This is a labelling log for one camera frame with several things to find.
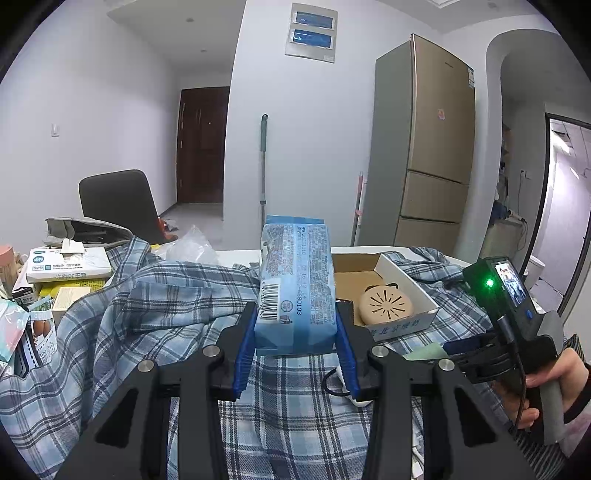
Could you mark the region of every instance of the metal screw cap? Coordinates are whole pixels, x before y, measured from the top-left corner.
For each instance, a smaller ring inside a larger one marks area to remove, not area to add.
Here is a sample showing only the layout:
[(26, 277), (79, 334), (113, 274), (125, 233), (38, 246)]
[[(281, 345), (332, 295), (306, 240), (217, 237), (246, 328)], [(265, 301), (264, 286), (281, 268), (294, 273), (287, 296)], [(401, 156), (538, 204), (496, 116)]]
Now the metal screw cap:
[(385, 347), (384, 345), (376, 345), (374, 347), (372, 347), (371, 352), (375, 355), (375, 356), (386, 356), (388, 355), (388, 352), (390, 350)]
[(220, 347), (217, 345), (207, 345), (203, 348), (203, 355), (205, 356), (218, 356), (220, 353)]
[(455, 368), (455, 364), (449, 358), (442, 358), (437, 363), (441, 370), (451, 372)]
[(138, 363), (138, 370), (142, 373), (149, 372), (154, 368), (154, 362), (152, 360), (142, 360)]

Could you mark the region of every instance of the refrigerator drawer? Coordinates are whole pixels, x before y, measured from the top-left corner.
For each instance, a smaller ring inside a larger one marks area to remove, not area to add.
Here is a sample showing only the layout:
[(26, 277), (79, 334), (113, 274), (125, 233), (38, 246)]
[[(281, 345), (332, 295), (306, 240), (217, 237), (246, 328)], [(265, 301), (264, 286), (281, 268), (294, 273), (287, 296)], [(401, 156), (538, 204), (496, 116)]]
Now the refrigerator drawer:
[(396, 247), (431, 247), (453, 255), (459, 223), (428, 222), (400, 217), (396, 230)]
[(468, 186), (409, 171), (401, 215), (440, 222), (462, 221)]

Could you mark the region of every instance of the yellow package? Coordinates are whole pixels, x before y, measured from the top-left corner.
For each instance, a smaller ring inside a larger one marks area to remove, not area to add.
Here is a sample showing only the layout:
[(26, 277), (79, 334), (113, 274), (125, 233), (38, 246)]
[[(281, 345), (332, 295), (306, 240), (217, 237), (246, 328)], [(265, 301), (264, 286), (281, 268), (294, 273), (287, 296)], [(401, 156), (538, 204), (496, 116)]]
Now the yellow package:
[(105, 278), (91, 278), (90, 280), (66, 280), (44, 283), (39, 293), (39, 298), (42, 299), (51, 295), (51, 298), (54, 299), (62, 287), (90, 287), (90, 291), (97, 291), (105, 286), (106, 281), (107, 279)]

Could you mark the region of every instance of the barcode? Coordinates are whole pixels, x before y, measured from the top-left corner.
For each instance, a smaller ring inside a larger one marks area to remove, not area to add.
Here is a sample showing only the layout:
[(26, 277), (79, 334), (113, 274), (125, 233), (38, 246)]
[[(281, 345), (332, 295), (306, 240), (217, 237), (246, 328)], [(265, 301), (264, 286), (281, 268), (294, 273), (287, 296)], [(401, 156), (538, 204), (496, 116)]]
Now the barcode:
[(277, 322), (279, 312), (279, 278), (270, 278), (261, 282), (259, 293), (259, 320)]

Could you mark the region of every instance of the blue plaid shirt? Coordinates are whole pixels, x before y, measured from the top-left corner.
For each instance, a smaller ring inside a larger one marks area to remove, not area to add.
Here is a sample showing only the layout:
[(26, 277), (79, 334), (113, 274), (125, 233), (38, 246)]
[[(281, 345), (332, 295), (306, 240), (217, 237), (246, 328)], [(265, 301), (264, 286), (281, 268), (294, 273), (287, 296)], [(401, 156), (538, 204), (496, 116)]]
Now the blue plaid shirt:
[[(410, 277), (433, 281), (461, 278), (439, 252), (413, 249), (424, 261), (390, 253)], [(162, 261), (134, 238), (109, 251), (116, 269), (107, 288), (75, 302), (57, 332), (57, 353), (25, 379), (0, 380), (0, 421), (15, 446), (42, 479), (53, 478), (88, 422), (143, 359), (160, 365), (187, 358), (215, 343), (233, 325), (247, 301), (256, 300), (256, 270)], [(459, 287), (425, 284), (441, 307), (422, 332), (390, 345), (407, 353), (432, 342), (466, 338), (490, 328), (474, 299)], [(236, 403), (220, 402), (220, 421), (230, 479), (358, 479), (363, 472), (372, 406), (320, 388), (338, 364), (335, 353), (255, 357), (247, 389)], [(338, 388), (333, 377), (332, 388)], [(507, 421), (488, 385), (477, 385), (491, 408)], [(420, 403), (413, 424), (422, 444)], [(177, 472), (178, 402), (171, 404), (168, 478)], [(562, 465), (560, 451), (520, 441), (538, 477), (551, 478)]]

